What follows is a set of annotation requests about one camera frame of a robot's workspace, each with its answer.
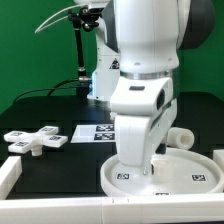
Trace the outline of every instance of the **black cable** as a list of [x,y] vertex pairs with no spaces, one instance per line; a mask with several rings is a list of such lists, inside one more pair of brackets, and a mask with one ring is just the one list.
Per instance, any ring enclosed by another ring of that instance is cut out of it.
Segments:
[[[63,81],[63,82],[58,83],[58,84],[55,85],[53,88],[58,88],[58,87],[63,86],[63,85],[65,85],[65,84],[68,84],[68,83],[71,83],[71,82],[78,82],[78,81],[79,81],[79,79],[69,79],[69,80],[65,80],[65,81]],[[51,96],[52,93],[53,93],[54,91],[55,91],[55,89],[52,89],[52,90],[47,94],[47,96]]]
[[51,91],[51,90],[55,91],[55,90],[63,90],[63,89],[75,89],[75,88],[76,88],[76,86],[62,87],[62,88],[47,88],[47,89],[30,90],[30,91],[24,92],[24,93],[20,94],[19,96],[17,96],[14,99],[13,104],[15,104],[21,96],[24,96],[24,95],[29,94],[29,93],[42,92],[42,91]]

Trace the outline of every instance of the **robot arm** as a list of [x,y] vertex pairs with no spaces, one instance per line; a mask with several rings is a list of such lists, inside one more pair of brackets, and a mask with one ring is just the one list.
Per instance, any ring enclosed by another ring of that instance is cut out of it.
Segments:
[[111,110],[117,113],[118,158],[144,175],[153,174],[152,155],[165,153],[176,118],[172,70],[179,65],[176,49],[195,19],[191,8],[191,0],[114,0],[121,77]]

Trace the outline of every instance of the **cable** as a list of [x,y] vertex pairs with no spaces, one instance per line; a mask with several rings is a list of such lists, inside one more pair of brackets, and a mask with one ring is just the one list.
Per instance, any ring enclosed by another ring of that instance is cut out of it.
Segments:
[[69,79],[69,80],[65,80],[63,82],[60,82],[58,83],[57,85],[55,85],[53,87],[53,89],[47,94],[47,96],[51,96],[51,94],[55,91],[56,88],[62,86],[62,85],[65,85],[65,84],[68,84],[68,83],[71,83],[71,82],[79,82],[79,79]]
[[62,17],[62,18],[60,18],[58,20],[55,20],[54,22],[52,22],[52,23],[50,23],[50,24],[42,27],[41,29],[39,29],[38,33],[41,32],[41,31],[43,31],[43,30],[45,30],[46,28],[49,28],[49,27],[53,26],[54,24],[56,24],[56,23],[58,23],[58,22],[60,22],[60,21],[62,21],[64,19],[67,19],[67,18],[68,18],[68,16],[65,16],[65,17]]
[[80,4],[80,5],[73,5],[70,6],[68,8],[62,9],[58,12],[56,12],[54,15],[52,15],[51,17],[49,17],[47,20],[45,20],[36,30],[35,33],[39,33],[41,30],[45,29],[42,28],[46,23],[48,23],[51,19],[53,19],[54,17],[56,17],[57,15],[61,14],[62,12],[68,11],[69,9],[74,9],[74,8],[78,8],[78,7],[82,7],[82,6],[86,6],[86,4]]
[[21,96],[24,96],[24,95],[29,94],[29,93],[42,92],[42,91],[51,91],[51,90],[55,91],[55,90],[63,90],[63,89],[75,89],[75,88],[76,88],[76,86],[62,87],[62,88],[47,88],[47,89],[30,90],[30,91],[24,92],[24,93],[20,94],[19,96],[17,96],[14,99],[13,104],[15,104]]

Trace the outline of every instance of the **white cylinder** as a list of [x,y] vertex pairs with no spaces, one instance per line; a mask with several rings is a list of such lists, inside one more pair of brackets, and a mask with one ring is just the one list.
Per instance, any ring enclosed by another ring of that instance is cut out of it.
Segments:
[[173,163],[167,158],[153,157],[151,160],[153,165],[153,181],[168,182],[173,178]]
[[170,128],[167,136],[167,145],[173,148],[189,150],[194,144],[192,131],[183,128]]

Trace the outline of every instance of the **black pole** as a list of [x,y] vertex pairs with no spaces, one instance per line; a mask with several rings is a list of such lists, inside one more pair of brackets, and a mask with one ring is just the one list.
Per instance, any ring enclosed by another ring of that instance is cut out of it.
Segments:
[[78,57],[78,77],[86,76],[86,69],[84,67],[84,57],[83,57],[83,48],[82,48],[82,37],[81,37],[81,20],[79,15],[72,13],[69,11],[69,20],[73,24],[73,28],[75,31],[76,38],[76,49],[77,49],[77,57]]

